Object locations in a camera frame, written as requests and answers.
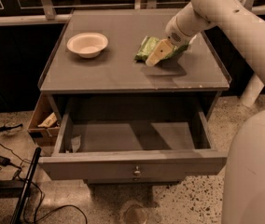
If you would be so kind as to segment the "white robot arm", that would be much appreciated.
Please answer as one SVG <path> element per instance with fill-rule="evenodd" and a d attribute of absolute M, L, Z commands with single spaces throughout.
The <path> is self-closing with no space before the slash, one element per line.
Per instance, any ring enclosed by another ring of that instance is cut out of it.
<path fill-rule="evenodd" d="M 168 22 L 163 39 L 146 64 L 153 66 L 173 46 L 217 26 L 265 85 L 265 21 L 241 0 L 190 0 Z M 225 169 L 222 224 L 265 224 L 265 110 L 249 118 L 235 134 Z"/>

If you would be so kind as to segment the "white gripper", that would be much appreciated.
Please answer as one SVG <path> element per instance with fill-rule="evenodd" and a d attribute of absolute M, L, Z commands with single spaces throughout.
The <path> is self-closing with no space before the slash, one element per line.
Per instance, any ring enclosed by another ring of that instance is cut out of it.
<path fill-rule="evenodd" d="M 193 5 L 188 3 L 166 25 L 165 35 L 152 50 L 146 59 L 147 66 L 154 66 L 173 51 L 173 45 L 177 47 L 188 45 L 191 39 L 198 33 L 215 27 L 213 22 L 203 18 L 197 13 Z"/>

